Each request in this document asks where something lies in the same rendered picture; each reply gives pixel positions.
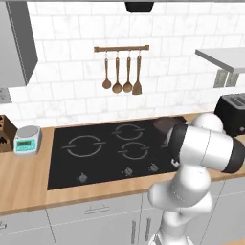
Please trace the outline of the black glass hob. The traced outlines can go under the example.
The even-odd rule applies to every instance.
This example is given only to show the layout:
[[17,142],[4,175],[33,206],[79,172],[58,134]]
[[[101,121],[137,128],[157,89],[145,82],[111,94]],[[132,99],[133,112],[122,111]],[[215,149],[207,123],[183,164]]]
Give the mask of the black glass hob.
[[[54,131],[49,189],[64,189],[174,172],[178,164],[164,146],[155,119],[57,128]],[[155,164],[159,170],[149,168]],[[125,168],[133,170],[131,176]],[[84,173],[88,179],[79,181]]]

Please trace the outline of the large wooden spoon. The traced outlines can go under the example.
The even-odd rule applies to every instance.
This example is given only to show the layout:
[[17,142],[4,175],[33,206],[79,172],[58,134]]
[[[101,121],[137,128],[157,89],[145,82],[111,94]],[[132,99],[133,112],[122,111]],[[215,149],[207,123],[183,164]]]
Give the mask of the large wooden spoon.
[[119,71],[120,71],[120,59],[116,57],[116,83],[112,87],[112,91],[115,94],[119,94],[122,91],[122,86],[119,82]]

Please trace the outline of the medium wooden spoon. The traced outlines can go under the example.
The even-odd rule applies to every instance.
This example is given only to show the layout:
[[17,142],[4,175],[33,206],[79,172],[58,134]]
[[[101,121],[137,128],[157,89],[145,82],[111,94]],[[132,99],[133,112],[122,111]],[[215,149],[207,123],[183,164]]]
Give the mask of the medium wooden spoon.
[[130,83],[130,64],[131,64],[131,57],[129,56],[127,58],[127,77],[126,77],[126,83],[123,85],[123,90],[125,93],[129,93],[132,91],[132,84]]

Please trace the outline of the wooden spatula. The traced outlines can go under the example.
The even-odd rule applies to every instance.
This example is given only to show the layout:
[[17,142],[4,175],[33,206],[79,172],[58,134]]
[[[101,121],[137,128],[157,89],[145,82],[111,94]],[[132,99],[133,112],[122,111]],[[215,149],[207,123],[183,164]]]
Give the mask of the wooden spatula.
[[133,86],[132,94],[133,95],[141,95],[142,94],[142,85],[140,83],[140,71],[141,71],[141,56],[137,56],[137,78],[136,82]]

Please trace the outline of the small wooden spoon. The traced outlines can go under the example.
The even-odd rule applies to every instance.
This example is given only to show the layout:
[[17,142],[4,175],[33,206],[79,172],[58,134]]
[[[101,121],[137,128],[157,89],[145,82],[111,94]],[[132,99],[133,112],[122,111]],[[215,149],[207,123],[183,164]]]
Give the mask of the small wooden spoon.
[[105,65],[105,80],[102,83],[104,89],[109,89],[111,87],[111,81],[108,79],[108,58],[104,60]]

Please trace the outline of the grey drawer front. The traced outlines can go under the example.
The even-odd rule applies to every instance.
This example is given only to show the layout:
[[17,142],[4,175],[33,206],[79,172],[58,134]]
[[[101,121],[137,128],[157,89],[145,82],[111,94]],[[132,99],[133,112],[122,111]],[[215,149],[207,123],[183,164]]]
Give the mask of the grey drawer front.
[[57,226],[138,212],[141,209],[141,203],[142,196],[140,194],[133,194],[49,208],[47,209],[47,214],[51,225]]
[[0,216],[0,221],[7,224],[6,229],[0,230],[0,235],[40,229],[48,229],[51,231],[45,210],[3,215]]

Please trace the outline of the white kitchen scale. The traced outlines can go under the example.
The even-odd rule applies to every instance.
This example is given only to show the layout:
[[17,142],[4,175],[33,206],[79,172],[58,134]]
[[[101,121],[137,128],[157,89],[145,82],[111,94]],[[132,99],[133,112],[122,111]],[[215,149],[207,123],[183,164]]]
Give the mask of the white kitchen scale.
[[17,156],[36,155],[41,146],[42,131],[39,126],[27,125],[16,131],[13,151]]

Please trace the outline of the grey cupboard door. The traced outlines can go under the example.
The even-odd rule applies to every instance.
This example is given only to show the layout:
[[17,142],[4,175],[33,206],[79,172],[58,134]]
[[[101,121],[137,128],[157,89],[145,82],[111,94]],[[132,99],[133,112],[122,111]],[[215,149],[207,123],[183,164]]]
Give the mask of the grey cupboard door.
[[[132,220],[136,221],[131,244]],[[52,226],[56,245],[137,245],[140,212]]]
[[0,245],[55,245],[48,229],[0,235]]
[[[147,193],[142,195],[141,223],[139,228],[138,245],[148,245],[148,242],[156,234],[162,219],[162,210],[152,207],[148,201]],[[148,241],[145,241],[146,219],[151,218]]]
[[245,177],[225,181],[201,245],[239,239],[245,239]]

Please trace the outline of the black toaster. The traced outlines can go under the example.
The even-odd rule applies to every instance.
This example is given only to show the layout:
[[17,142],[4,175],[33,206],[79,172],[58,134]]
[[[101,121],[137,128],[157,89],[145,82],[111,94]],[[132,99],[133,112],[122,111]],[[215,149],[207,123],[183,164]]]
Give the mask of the black toaster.
[[214,114],[223,122],[228,135],[245,135],[245,93],[221,96]]

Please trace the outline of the black extractor hood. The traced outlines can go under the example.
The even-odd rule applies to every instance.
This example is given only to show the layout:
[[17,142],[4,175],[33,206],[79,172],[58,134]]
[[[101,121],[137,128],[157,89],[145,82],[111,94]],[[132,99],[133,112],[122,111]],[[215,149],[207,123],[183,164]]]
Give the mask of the black extractor hood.
[[153,2],[125,2],[126,10],[130,13],[144,13],[151,12]]

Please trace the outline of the brown wooden knife block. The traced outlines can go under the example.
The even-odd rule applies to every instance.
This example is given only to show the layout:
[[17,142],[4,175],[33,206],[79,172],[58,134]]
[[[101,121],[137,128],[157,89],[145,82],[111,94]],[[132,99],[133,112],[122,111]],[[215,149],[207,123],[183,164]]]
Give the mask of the brown wooden knife block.
[[0,115],[0,153],[13,151],[13,139],[16,126],[6,115]]

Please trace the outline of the wooden utensil rail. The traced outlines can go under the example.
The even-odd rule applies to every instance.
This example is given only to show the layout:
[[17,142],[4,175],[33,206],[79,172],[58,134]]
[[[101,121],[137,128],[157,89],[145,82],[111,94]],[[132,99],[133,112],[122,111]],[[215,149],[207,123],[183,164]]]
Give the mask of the wooden utensil rail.
[[94,52],[120,52],[120,51],[149,51],[149,45],[143,46],[117,46],[117,47],[94,47]]

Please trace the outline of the grey wall socket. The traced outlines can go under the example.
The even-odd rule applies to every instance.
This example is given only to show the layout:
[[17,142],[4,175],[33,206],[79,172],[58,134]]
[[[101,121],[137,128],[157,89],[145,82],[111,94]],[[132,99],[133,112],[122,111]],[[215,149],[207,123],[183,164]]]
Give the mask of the grey wall socket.
[[225,81],[227,78],[228,72],[223,70],[223,69],[219,69],[216,73],[216,77],[214,80],[214,88],[221,88],[225,85]]
[[235,87],[238,77],[239,77],[239,74],[229,73],[227,81],[226,81],[226,86]]
[[11,95],[8,88],[0,88],[0,104],[11,103]]

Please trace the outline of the grey wall shelf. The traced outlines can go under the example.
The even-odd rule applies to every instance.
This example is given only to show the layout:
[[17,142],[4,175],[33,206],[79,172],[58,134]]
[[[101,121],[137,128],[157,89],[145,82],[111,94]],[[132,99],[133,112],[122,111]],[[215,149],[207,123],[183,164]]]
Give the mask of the grey wall shelf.
[[196,49],[195,53],[230,73],[245,73],[245,47]]

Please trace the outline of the grey wall cupboard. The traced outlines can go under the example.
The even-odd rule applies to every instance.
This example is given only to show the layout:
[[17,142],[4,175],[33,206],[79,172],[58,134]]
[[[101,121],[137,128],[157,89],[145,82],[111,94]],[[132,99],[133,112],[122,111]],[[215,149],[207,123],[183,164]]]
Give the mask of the grey wall cupboard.
[[27,3],[0,1],[0,87],[26,86],[37,61]]

